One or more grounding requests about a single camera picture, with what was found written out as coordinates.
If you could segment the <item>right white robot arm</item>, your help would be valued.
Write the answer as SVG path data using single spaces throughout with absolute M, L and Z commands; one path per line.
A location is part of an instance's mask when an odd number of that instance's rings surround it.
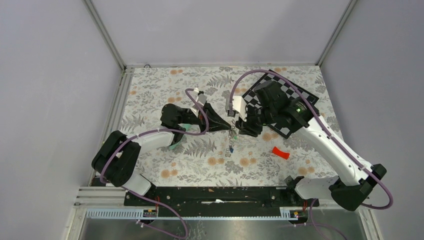
M 236 127 L 241 135 L 257 137 L 264 126 L 276 124 L 297 134 L 314 148 L 335 170 L 330 178 L 297 177 L 287 191 L 287 201 L 293 206 L 306 199 L 333 200 L 348 211 L 360 206 L 372 208 L 365 201 L 376 185 L 387 191 L 381 179 L 387 173 L 382 164 L 371 164 L 360 157 L 338 137 L 319 111 L 288 82 L 298 97 L 289 99 L 276 81 L 266 81 L 254 90 L 259 106 L 249 105 L 242 96 L 230 95 L 229 116 L 238 113 Z

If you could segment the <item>metal key holder plate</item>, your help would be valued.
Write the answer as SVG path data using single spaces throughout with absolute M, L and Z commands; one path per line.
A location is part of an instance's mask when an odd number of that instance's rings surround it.
M 232 120 L 230 125 L 231 130 L 228 131 L 228 146 L 225 151 L 225 157 L 227 158 L 231 157 L 232 153 L 234 152 L 234 144 L 235 140 L 237 140 L 233 138 L 233 134 L 237 135 L 236 121 Z

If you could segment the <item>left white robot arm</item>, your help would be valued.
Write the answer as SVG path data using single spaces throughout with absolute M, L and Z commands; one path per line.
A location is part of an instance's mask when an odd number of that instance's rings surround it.
M 200 135 L 231 129 L 231 125 L 215 112 L 210 103 L 201 105 L 199 111 L 166 104 L 161 110 L 160 121 L 159 128 L 134 136 L 113 131 L 91 163 L 100 174 L 101 183 L 136 193 L 136 199 L 144 206 L 154 202 L 155 192 L 151 189 L 153 184 L 136 171 L 141 153 L 177 144 L 189 134 L 183 124 L 197 125 Z

